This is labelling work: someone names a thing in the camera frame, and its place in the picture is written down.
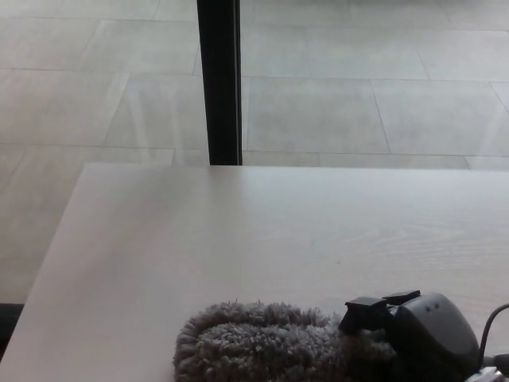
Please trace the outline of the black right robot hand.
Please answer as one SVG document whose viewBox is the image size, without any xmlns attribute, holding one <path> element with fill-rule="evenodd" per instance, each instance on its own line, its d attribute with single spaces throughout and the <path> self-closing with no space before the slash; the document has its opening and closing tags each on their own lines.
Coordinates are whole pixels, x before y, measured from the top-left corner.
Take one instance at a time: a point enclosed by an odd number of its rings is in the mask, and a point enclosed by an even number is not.
<svg viewBox="0 0 509 382">
<path fill-rule="evenodd" d="M 345 303 L 340 330 L 381 330 L 396 352 L 396 381 L 465 381 L 480 369 L 480 346 L 458 307 L 443 294 L 419 290 Z"/>
</svg>

